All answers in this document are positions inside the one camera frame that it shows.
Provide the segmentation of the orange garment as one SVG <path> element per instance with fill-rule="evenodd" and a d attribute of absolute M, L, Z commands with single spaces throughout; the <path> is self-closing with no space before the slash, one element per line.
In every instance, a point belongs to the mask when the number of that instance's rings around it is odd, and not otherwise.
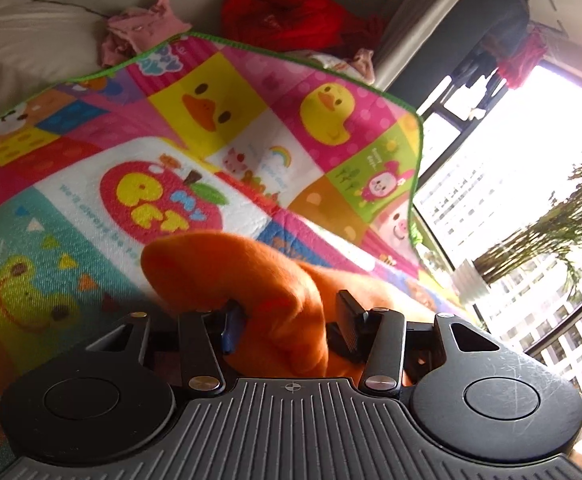
<path fill-rule="evenodd" d="M 342 289 L 367 310 L 389 308 L 415 322 L 433 313 L 367 275 L 292 260 L 251 238 L 215 231 L 163 237 L 142 250 L 141 269 L 171 315 L 219 311 L 234 301 L 245 324 L 228 364 L 249 377 L 347 377 L 363 367 L 337 356 L 326 326 Z"/>

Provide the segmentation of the pink baby garment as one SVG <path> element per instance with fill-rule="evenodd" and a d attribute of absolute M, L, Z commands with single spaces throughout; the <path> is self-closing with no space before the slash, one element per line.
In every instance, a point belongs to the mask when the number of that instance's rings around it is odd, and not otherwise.
<path fill-rule="evenodd" d="M 157 0 L 149 8 L 126 9 L 105 20 L 101 66 L 120 65 L 190 29 L 192 25 L 178 18 L 169 0 Z"/>

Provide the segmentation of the red cushion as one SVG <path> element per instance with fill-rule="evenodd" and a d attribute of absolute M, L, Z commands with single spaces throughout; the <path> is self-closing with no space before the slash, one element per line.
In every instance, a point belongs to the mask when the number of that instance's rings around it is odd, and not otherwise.
<path fill-rule="evenodd" d="M 384 22 L 360 18 L 334 0 L 223 0 L 221 35 L 275 52 L 312 50 L 352 58 L 375 50 Z"/>

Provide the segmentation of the small pink cloth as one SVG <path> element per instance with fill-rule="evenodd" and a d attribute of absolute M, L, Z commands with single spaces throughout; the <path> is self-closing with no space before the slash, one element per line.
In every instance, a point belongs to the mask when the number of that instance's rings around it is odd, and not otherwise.
<path fill-rule="evenodd" d="M 363 81 L 364 84 L 373 84 L 376 79 L 372 57 L 373 51 L 368 49 L 359 49 L 353 58 L 348 58 L 347 60 L 326 53 L 315 53 L 313 55 L 313 59 L 326 70 Z"/>

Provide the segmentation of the white ribbed pot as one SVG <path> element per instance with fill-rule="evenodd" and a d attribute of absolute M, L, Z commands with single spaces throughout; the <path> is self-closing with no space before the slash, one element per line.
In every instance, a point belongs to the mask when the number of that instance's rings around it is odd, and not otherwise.
<path fill-rule="evenodd" d="M 474 263 L 469 260 L 462 261 L 457 266 L 452 274 L 452 280 L 462 304 L 474 304 L 490 291 L 489 285 L 485 283 Z"/>

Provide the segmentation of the hanging red laundry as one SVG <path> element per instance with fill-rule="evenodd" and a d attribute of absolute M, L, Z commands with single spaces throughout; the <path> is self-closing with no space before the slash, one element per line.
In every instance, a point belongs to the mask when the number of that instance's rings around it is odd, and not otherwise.
<path fill-rule="evenodd" d="M 547 50 L 544 36 L 537 28 L 534 28 L 513 55 L 497 61 L 497 73 L 506 81 L 509 89 L 517 89 L 524 84 L 535 66 L 541 62 Z"/>

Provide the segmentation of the colourful cartoon play mat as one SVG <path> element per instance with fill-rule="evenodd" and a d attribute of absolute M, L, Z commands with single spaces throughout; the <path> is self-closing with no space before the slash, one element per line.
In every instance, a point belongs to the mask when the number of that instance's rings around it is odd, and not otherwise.
<path fill-rule="evenodd" d="M 419 117 L 390 94 L 202 34 L 0 116 L 0 396 L 154 291 L 140 254 L 217 230 L 457 312 L 408 220 Z M 0 469 L 11 459 L 0 428 Z"/>

